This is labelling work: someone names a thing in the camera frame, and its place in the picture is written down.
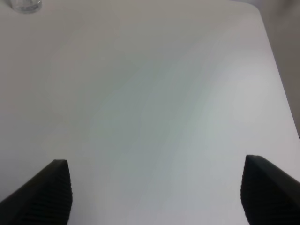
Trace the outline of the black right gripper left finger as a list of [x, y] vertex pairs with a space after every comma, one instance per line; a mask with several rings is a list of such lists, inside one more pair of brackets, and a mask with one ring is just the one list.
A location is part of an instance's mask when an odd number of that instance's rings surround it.
[[56, 159], [0, 202], [0, 223], [66, 225], [72, 203], [68, 161]]

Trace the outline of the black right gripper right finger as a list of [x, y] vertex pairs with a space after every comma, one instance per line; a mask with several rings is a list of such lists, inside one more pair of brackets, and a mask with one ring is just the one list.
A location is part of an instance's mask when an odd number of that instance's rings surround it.
[[300, 223], [300, 183], [261, 156], [246, 155], [240, 199], [250, 225]]

